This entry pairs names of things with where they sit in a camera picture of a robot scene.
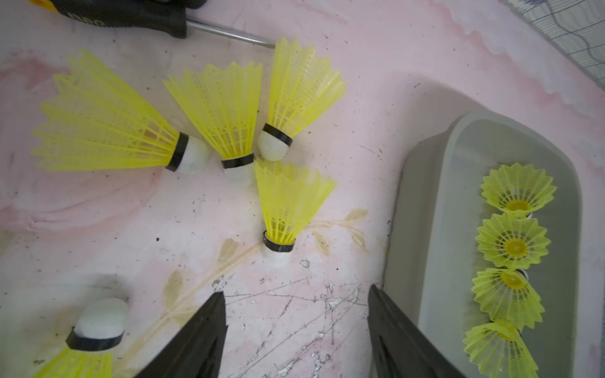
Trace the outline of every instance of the screwdriver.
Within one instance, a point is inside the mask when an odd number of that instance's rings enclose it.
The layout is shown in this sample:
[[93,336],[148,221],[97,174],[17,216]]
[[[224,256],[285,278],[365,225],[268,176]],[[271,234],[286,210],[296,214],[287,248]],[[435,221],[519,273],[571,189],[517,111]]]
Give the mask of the screwdriver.
[[185,38],[193,28],[220,36],[275,48],[275,41],[218,25],[190,20],[185,8],[198,8],[206,0],[29,0],[76,21],[100,27],[142,27]]

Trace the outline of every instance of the black handle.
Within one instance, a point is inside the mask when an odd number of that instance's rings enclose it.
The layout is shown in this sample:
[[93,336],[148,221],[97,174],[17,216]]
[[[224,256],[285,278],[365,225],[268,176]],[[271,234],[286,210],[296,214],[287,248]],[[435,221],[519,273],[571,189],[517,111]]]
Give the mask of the black handle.
[[187,36],[184,3],[199,0],[157,2],[149,0],[52,0],[57,11],[71,19],[101,27],[141,27]]
[[187,8],[195,9],[199,8],[206,3],[206,0],[168,0],[175,4],[184,5]]

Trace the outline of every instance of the black tape band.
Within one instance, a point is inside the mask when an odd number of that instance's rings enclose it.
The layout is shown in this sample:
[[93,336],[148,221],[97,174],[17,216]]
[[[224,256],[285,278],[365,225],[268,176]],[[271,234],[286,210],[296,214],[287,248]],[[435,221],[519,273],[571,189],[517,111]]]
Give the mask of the black tape band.
[[120,336],[112,337],[111,339],[89,339],[76,335],[74,330],[71,330],[69,336],[67,336],[67,346],[72,350],[82,350],[86,352],[98,352],[102,350],[112,349],[122,341],[122,333]]
[[242,157],[237,157],[235,159],[221,160],[221,164],[223,165],[223,168],[225,168],[225,169],[241,167],[242,165],[250,164],[253,162],[254,162],[254,153],[251,153],[250,155],[246,155],[246,156],[242,156]]
[[294,249],[294,243],[284,246],[282,244],[277,244],[277,243],[272,242],[267,237],[266,231],[263,233],[263,243],[265,246],[267,246],[267,248],[269,248],[273,252],[292,252],[292,250]]
[[168,163],[166,166],[167,170],[175,172],[178,169],[178,166],[181,164],[181,160],[183,160],[187,143],[189,143],[189,136],[184,132],[179,133],[177,146],[174,148],[174,153],[172,153],[170,163]]
[[273,135],[274,137],[276,137],[277,139],[281,140],[288,147],[292,146],[292,142],[293,142],[292,138],[290,138],[288,135],[286,135],[285,132],[277,130],[276,128],[274,128],[270,124],[265,123],[265,127],[263,127],[263,131],[267,132],[267,133]]

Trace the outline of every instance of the screwdriver shaft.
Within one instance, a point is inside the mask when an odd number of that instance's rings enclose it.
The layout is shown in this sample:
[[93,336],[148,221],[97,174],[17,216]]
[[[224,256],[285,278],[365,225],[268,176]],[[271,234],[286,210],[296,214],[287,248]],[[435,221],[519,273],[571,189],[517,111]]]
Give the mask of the screwdriver shaft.
[[240,30],[234,30],[222,26],[211,25],[205,22],[193,21],[188,19],[187,26],[189,28],[206,31],[208,33],[217,34],[219,36],[224,36],[232,39],[237,39],[239,41],[249,42],[254,45],[264,46],[267,48],[275,48],[275,41],[271,41],[266,38],[254,36],[252,34],[244,33]]

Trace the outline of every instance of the shuttlecock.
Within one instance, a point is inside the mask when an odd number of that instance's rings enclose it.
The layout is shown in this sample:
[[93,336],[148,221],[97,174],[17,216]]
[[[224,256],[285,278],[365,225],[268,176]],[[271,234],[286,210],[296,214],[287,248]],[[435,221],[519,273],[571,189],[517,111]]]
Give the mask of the shuttlecock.
[[277,265],[288,262],[300,231],[328,198],[336,180],[307,167],[279,161],[257,160],[258,193],[261,197],[265,256]]
[[553,200],[557,187],[551,185],[552,177],[544,169],[534,165],[502,165],[497,171],[492,169],[489,176],[483,178],[481,193],[488,203],[503,212],[510,212],[516,217],[544,207]]
[[121,299],[91,304],[67,337],[67,347],[33,378],[111,378],[111,350],[122,340],[127,321],[128,305]]
[[232,62],[226,70],[207,65],[203,72],[186,70],[164,80],[191,122],[223,159],[225,175],[234,183],[254,182],[252,140],[257,122],[263,68]]
[[68,58],[71,73],[54,76],[59,95],[41,104],[48,121],[33,130],[31,153],[48,171],[166,166],[196,173],[208,160],[199,139],[177,132],[90,52]]
[[551,243],[537,219],[517,218],[511,213],[492,214],[477,231],[477,249],[485,259],[511,270],[528,269],[530,264],[540,263]]
[[493,322],[466,333],[464,352],[479,371],[491,378],[537,378],[534,362],[512,324]]
[[344,95],[341,73],[332,71],[330,58],[317,58],[295,39],[275,45],[269,121],[258,138],[260,154],[269,161],[284,157],[292,138]]
[[475,301],[492,321],[505,321],[522,330],[542,321],[540,296],[525,277],[510,269],[488,268],[473,278]]

